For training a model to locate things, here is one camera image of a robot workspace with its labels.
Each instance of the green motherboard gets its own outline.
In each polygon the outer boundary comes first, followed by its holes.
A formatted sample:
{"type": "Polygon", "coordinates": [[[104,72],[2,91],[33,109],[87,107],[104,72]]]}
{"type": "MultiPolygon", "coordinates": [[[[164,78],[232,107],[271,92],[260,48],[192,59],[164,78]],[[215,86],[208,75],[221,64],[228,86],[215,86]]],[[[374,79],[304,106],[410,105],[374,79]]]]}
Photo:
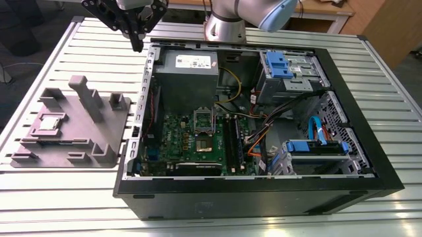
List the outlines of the green motherboard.
{"type": "Polygon", "coordinates": [[[244,162],[242,169],[228,167],[227,137],[224,136],[232,136],[232,133],[227,132],[224,122],[228,123],[229,119],[236,120],[236,131],[243,143],[243,138],[250,134],[246,117],[215,116],[209,118],[205,114],[197,114],[196,121],[193,121],[193,115],[167,114],[163,122],[159,152],[148,151],[148,170],[151,175],[165,176],[165,171],[177,162],[217,163],[221,165],[221,175],[254,175],[256,173],[254,161],[244,162]],[[196,128],[213,125],[212,133],[195,133],[195,122],[196,128]]]}

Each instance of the ram slot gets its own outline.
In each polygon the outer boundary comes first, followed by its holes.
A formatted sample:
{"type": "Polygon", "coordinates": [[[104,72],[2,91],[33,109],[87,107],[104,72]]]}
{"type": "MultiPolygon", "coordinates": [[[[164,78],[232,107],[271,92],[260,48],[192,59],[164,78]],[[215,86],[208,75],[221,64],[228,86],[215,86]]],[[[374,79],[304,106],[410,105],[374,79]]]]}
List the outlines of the ram slot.
{"type": "Polygon", "coordinates": [[[235,163],[235,169],[239,170],[240,168],[240,161],[239,161],[239,133],[238,133],[238,123],[236,123],[236,119],[232,118],[229,120],[229,142],[231,142],[231,152],[232,152],[232,156],[234,156],[234,163],[235,163]]]}
{"type": "Polygon", "coordinates": [[[231,119],[225,118],[223,122],[223,137],[224,137],[224,149],[225,149],[225,164],[227,172],[234,173],[236,171],[235,166],[235,153],[232,146],[232,133],[231,133],[231,119]]]}
{"type": "Polygon", "coordinates": [[[236,133],[236,143],[235,143],[235,147],[236,147],[236,156],[238,156],[238,167],[239,169],[244,169],[243,167],[243,145],[242,145],[242,138],[240,138],[240,129],[239,129],[239,122],[238,119],[234,119],[234,123],[235,123],[235,133],[236,133]]]}

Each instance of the robotic arm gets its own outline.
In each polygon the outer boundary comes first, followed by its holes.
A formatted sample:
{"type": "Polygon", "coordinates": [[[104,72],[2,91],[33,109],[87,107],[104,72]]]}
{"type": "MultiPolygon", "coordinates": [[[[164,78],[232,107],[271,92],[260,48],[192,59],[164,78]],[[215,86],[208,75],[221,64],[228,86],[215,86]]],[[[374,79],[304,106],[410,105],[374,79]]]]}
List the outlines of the robotic arm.
{"type": "Polygon", "coordinates": [[[167,0],[83,0],[81,5],[113,31],[121,31],[133,51],[141,52],[145,33],[167,12],[167,0]],[[151,7],[147,16],[145,6],[151,7]]]}
{"type": "MultiPolygon", "coordinates": [[[[205,40],[246,42],[244,20],[274,32],[286,24],[298,0],[212,0],[205,23],[205,40]]],[[[167,12],[167,0],[83,0],[83,7],[113,30],[129,38],[133,51],[141,52],[149,33],[167,12]]]]}
{"type": "Polygon", "coordinates": [[[295,11],[298,0],[212,0],[205,39],[246,42],[244,21],[267,32],[278,31],[295,11]]]}

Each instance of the wooden cabinet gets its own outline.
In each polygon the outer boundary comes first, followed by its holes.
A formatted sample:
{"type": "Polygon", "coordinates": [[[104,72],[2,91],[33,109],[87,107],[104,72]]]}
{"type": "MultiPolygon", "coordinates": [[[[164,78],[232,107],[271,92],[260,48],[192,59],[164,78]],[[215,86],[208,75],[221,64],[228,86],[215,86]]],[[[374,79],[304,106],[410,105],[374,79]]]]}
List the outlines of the wooden cabinet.
{"type": "Polygon", "coordinates": [[[422,0],[348,0],[355,15],[340,34],[364,35],[390,68],[422,41],[422,0]]]}

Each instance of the metal workbench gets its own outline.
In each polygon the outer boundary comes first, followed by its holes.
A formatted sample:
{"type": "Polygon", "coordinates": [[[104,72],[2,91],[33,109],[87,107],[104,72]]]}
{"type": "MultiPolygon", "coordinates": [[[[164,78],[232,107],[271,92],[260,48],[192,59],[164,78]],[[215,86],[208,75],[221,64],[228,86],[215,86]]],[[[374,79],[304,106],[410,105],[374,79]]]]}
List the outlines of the metal workbench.
{"type": "MultiPolygon", "coordinates": [[[[203,26],[159,23],[149,37],[201,39],[203,26]]],[[[0,135],[0,233],[32,236],[422,236],[422,113],[371,45],[355,36],[247,30],[251,43],[326,48],[406,189],[327,216],[141,222],[111,196],[116,169],[10,167],[41,107],[44,87],[65,94],[85,75],[100,94],[136,100],[145,52],[92,18],[72,22],[0,135]]]]}

